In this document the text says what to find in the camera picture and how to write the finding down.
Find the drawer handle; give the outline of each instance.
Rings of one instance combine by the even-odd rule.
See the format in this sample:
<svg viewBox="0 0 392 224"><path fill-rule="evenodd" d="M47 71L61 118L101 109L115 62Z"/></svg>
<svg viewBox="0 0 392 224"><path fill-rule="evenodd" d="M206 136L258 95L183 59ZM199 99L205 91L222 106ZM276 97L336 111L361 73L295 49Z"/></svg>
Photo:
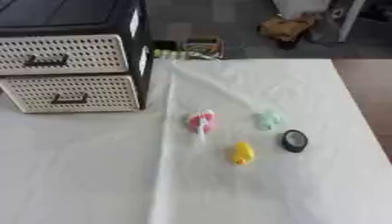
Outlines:
<svg viewBox="0 0 392 224"><path fill-rule="evenodd" d="M80 100L61 100L60 97L60 94L56 94L51 104L83 104L88 102L88 94L84 94Z"/></svg>
<svg viewBox="0 0 392 224"><path fill-rule="evenodd" d="M38 60L35 55L29 55L27 61L24 63L25 67L63 67L67 65L69 59L68 54L63 53L58 57L46 59L46 61Z"/></svg>

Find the yellow duck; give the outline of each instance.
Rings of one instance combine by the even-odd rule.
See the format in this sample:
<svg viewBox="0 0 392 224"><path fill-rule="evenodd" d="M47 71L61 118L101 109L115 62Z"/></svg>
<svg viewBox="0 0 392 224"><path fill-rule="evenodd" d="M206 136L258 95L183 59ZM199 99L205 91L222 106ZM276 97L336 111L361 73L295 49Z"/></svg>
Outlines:
<svg viewBox="0 0 392 224"><path fill-rule="evenodd" d="M234 149L233 163L235 165L247 165L255 159L255 150L249 143L238 142Z"/></svg>

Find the wooden floor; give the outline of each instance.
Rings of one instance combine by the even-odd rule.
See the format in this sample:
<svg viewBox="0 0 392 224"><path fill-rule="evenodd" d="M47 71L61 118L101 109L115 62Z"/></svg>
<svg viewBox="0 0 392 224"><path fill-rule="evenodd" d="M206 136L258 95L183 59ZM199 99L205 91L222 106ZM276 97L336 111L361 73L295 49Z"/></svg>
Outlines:
<svg viewBox="0 0 392 224"><path fill-rule="evenodd" d="M338 59L333 63L392 158L392 59Z"/></svg>

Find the tape roll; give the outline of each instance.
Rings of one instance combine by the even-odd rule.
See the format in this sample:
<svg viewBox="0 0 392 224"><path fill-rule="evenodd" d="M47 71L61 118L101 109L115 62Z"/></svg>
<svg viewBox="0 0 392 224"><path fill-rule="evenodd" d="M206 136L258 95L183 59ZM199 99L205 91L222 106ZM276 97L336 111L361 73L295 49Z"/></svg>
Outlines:
<svg viewBox="0 0 392 224"><path fill-rule="evenodd" d="M282 146L290 152L299 153L308 145L308 137L299 130L290 129L283 133Z"/></svg>

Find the black top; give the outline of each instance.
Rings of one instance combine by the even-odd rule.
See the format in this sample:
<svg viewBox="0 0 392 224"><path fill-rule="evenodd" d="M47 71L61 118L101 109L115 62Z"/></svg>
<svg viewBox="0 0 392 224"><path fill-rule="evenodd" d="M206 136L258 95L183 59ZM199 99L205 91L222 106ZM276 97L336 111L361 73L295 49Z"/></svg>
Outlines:
<svg viewBox="0 0 392 224"><path fill-rule="evenodd" d="M0 36L103 33L128 25L139 0L0 0Z"/></svg>

